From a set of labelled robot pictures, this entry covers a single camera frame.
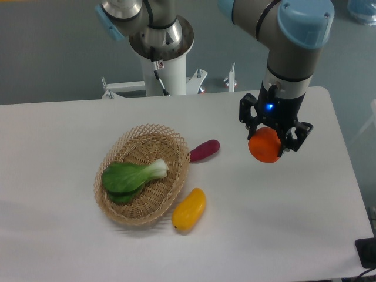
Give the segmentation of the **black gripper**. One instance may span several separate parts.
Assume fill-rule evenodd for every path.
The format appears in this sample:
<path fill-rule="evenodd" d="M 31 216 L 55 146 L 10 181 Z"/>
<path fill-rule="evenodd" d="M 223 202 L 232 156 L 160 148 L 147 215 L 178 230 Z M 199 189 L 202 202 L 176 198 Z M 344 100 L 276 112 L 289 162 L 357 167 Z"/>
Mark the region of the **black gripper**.
<path fill-rule="evenodd" d="M 258 98 L 246 93 L 239 103 L 239 121 L 248 130 L 247 139 L 250 140 L 259 125 L 265 125 L 277 131 L 280 140 L 278 157 L 284 152 L 297 152 L 305 142 L 314 126 L 308 122 L 301 122 L 298 113 L 306 95 L 296 98 L 287 97 L 288 92 L 280 90 L 276 84 L 268 89 L 261 85 Z"/>

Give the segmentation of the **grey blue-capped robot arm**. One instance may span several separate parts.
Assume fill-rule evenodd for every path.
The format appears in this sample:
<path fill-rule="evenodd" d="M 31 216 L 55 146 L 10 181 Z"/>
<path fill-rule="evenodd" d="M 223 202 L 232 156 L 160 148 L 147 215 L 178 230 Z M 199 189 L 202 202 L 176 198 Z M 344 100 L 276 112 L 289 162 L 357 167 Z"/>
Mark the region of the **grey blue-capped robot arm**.
<path fill-rule="evenodd" d="M 218 1 L 229 20 L 269 50 L 258 96 L 240 100 L 239 120 L 248 130 L 249 151 L 275 162 L 298 151 L 313 129 L 298 119 L 334 19 L 331 1 Z M 148 96 L 197 93 L 186 77 L 193 28 L 177 14 L 175 1 L 102 1 L 95 12 L 115 40 L 128 38 L 140 58 Z"/>

